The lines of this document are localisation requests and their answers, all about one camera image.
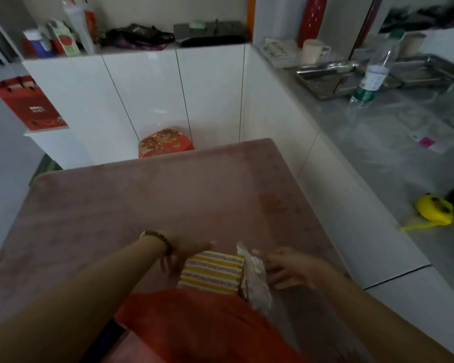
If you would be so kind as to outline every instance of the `forearm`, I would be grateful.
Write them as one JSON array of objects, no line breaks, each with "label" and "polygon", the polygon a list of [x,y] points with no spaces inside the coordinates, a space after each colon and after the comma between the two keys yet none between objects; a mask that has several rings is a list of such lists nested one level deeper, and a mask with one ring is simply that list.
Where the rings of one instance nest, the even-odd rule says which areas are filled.
[{"label": "forearm", "polygon": [[454,362],[454,355],[334,269],[315,265],[316,287],[377,362]]},{"label": "forearm", "polygon": [[0,362],[79,361],[165,250],[144,237],[56,286],[0,326]]}]

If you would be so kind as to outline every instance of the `pink label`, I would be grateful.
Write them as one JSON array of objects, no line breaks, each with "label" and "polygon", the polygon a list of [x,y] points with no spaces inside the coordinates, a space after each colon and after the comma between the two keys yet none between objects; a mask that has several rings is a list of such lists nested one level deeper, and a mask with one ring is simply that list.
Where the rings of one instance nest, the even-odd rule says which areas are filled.
[{"label": "pink label", "polygon": [[419,144],[422,145],[423,147],[431,147],[434,145],[436,142],[428,137],[424,137],[419,141]]}]

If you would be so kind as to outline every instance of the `green bottle cap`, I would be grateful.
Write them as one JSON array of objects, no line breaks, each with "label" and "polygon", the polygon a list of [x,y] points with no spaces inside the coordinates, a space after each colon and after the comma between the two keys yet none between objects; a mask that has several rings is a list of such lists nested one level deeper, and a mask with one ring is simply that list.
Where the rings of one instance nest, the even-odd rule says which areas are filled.
[{"label": "green bottle cap", "polygon": [[394,29],[394,30],[392,30],[390,32],[390,34],[388,35],[388,38],[391,38],[391,39],[402,39],[404,35],[405,35],[405,29],[397,28],[397,29]]}]

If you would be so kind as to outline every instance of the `hand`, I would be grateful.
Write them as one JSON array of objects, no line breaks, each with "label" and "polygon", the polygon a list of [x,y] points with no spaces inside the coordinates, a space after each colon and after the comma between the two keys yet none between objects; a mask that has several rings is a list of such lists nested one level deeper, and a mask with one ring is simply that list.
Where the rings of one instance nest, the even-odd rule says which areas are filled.
[{"label": "hand", "polygon": [[173,246],[171,256],[162,256],[160,258],[160,268],[164,273],[168,272],[169,276],[179,274],[189,257],[195,256],[200,252],[212,250],[215,245],[215,242],[198,242],[164,230],[160,230],[159,233],[163,234]]},{"label": "hand", "polygon": [[274,254],[252,250],[252,253],[264,260],[268,274],[268,283],[276,289],[285,289],[296,285],[306,285],[316,289],[312,277],[312,268],[323,263],[316,258],[297,252],[289,247],[278,248]]}]

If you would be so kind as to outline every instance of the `bracelet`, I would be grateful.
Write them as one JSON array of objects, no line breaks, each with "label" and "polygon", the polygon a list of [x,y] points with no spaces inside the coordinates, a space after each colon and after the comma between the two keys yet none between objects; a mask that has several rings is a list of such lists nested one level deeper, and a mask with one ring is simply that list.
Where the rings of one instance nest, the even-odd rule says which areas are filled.
[{"label": "bracelet", "polygon": [[158,238],[159,240],[161,240],[165,246],[166,246],[166,252],[165,252],[165,256],[170,256],[172,253],[173,253],[173,246],[172,244],[170,243],[170,241],[168,240],[167,237],[165,237],[163,234],[161,234],[160,232],[157,232],[157,231],[154,231],[154,230],[146,230],[143,232],[143,236],[153,236],[153,237],[156,237]]}]

